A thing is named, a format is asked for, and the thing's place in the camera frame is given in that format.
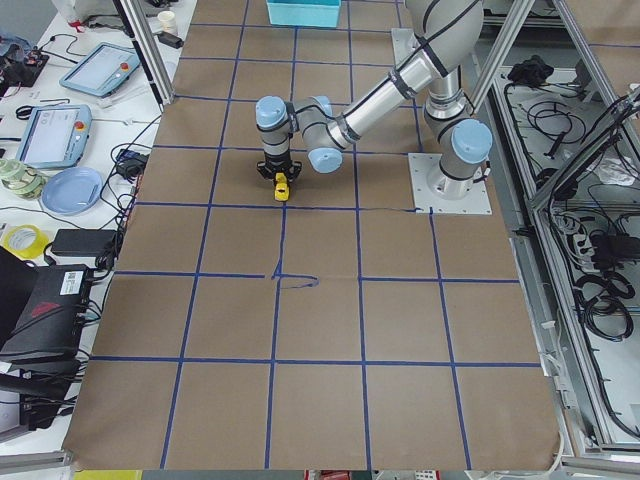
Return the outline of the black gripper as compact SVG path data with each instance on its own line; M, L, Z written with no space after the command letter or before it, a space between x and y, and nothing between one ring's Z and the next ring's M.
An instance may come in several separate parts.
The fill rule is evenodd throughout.
M293 161L289 151L277 155L264 152L264 160L258 162L256 168L264 179L271 180L274 184L279 183L278 172L282 172L283 182L289 184L289 181L295 181L298 178L302 164Z

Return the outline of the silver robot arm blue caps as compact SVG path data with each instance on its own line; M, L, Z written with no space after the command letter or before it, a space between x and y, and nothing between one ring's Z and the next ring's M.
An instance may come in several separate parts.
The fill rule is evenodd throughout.
M264 159L258 173L276 189L299 176L302 164L291 158L290 140L300 134L312 168L321 174L339 169L343 152L387 114L422 90L429 91L429 103L439 112L456 103L454 113L465 108L460 90L444 87L458 73L462 60L477 42L484 11L480 1L407 1L413 37L409 51L387 75L343 112L333 112L325 96L285 101L265 96L255 106L256 126L261 136Z

